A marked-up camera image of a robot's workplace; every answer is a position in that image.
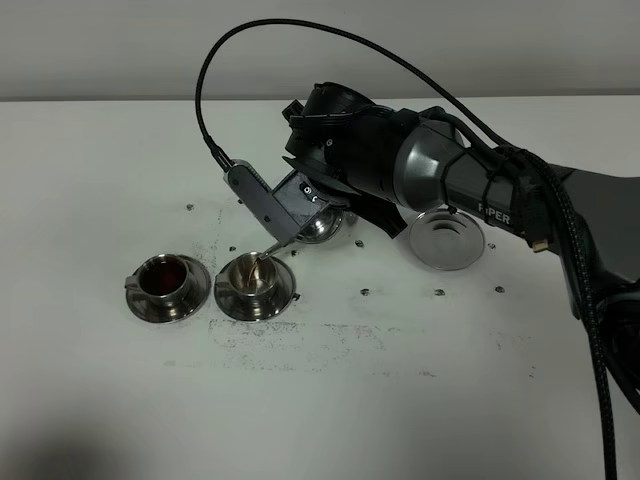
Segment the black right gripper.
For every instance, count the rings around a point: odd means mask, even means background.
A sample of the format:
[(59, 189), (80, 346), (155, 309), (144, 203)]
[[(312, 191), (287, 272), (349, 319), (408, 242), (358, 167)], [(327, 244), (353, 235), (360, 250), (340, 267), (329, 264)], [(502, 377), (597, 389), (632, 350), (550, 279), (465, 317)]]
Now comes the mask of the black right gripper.
[(285, 150), (293, 168), (349, 197), (349, 210), (390, 238), (407, 228), (395, 204), (411, 204), (394, 181), (402, 145), (418, 128), (416, 111), (394, 110), (325, 82), (314, 85), (305, 103), (292, 101), (282, 115), (291, 129)]

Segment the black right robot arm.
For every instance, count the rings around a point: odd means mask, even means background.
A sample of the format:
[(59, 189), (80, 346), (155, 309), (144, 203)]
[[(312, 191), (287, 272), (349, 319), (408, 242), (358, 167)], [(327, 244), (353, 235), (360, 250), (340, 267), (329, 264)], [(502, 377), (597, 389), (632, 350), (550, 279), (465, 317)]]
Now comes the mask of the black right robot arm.
[(585, 250), (595, 306), (639, 312), (639, 182), (553, 164), (510, 144), (490, 147), (439, 107), (393, 110), (335, 83), (284, 109), (288, 163), (390, 236), (401, 208), (448, 206), (571, 260)]

